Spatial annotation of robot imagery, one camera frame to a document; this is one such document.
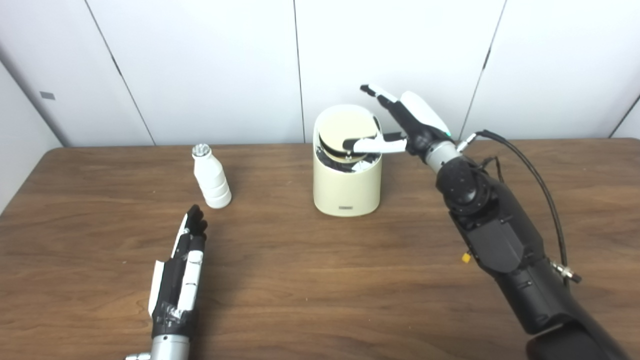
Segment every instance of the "black cable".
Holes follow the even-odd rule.
[[[567,258],[566,258],[566,245],[564,244],[564,234],[562,232],[562,225],[560,224],[560,217],[558,216],[558,212],[556,210],[556,205],[554,204],[554,200],[551,197],[551,193],[549,193],[549,189],[547,188],[544,180],[542,180],[542,177],[540,176],[540,174],[538,173],[536,168],[529,161],[529,159],[527,159],[527,157],[524,156],[524,154],[520,150],[518,150],[517,147],[515,147],[515,145],[510,143],[508,140],[506,140],[502,136],[500,136],[500,135],[498,135],[496,133],[492,133],[489,130],[478,131],[476,133],[476,135],[482,136],[482,137],[485,137],[485,138],[489,138],[491,140],[499,142],[502,145],[505,145],[506,147],[508,147],[511,151],[513,151],[520,158],[520,160],[522,160],[524,165],[527,166],[529,171],[536,178],[536,181],[540,185],[540,188],[542,189],[542,192],[545,194],[545,198],[547,198],[547,204],[549,204],[549,209],[551,210],[551,216],[553,217],[554,224],[556,226],[556,234],[557,234],[557,237],[558,237],[558,246],[560,248],[560,262],[562,262],[562,265],[566,268],[568,266]],[[564,277],[563,278],[563,282],[564,282],[564,286],[567,287],[567,289],[568,289],[569,288],[569,279]]]
[[[484,168],[486,168],[486,166],[489,165],[489,163],[491,163],[494,160],[495,160],[495,169],[498,172],[498,180],[501,183],[504,183],[504,178],[502,177],[502,167],[500,166],[500,160],[498,159],[497,156],[492,156],[490,158],[484,159],[483,162],[480,164],[480,168],[484,170]]]

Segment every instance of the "wooden table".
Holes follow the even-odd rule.
[[[640,142],[516,142],[554,195],[573,293],[640,357]],[[435,176],[385,156],[380,207],[359,218],[312,202],[309,145],[214,147],[234,200],[210,226],[192,359],[524,359],[495,283],[461,255]],[[504,177],[558,258],[525,167],[496,143]],[[150,346],[153,262],[192,203],[189,147],[57,149],[0,217],[2,359],[121,359]]]

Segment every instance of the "robotic arm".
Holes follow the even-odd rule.
[[[562,276],[576,282],[579,277],[549,260],[540,233],[511,190],[462,155],[466,143],[456,148],[429,105],[412,92],[398,100],[374,85],[360,89],[377,98],[406,138],[389,143],[382,137],[347,139],[344,148],[406,150],[436,172],[436,188],[469,254],[494,278],[525,332],[537,335],[527,344],[529,359],[629,359],[563,286]]]
[[[197,205],[184,215],[171,257],[156,261],[149,315],[153,321],[151,352],[131,354],[125,360],[187,360],[195,332],[194,308],[207,235],[207,222]]]

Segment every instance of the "plastic bottle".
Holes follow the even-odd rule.
[[[224,208],[231,201],[231,190],[222,164],[205,143],[194,146],[191,154],[195,160],[193,174],[198,180],[205,202],[210,208]]]

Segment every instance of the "white wall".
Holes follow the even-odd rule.
[[[606,137],[640,94],[640,1],[508,1],[463,136]]]
[[[613,133],[613,137],[640,139],[640,101],[631,109],[620,127]]]
[[[84,1],[0,0],[0,61],[67,145],[153,144]]]
[[[336,104],[369,108],[384,132],[399,129],[360,85],[422,96],[458,136],[503,0],[297,0],[307,141]]]
[[[0,213],[50,149],[60,146],[0,63]]]
[[[158,145],[302,142],[291,0],[89,0]]]

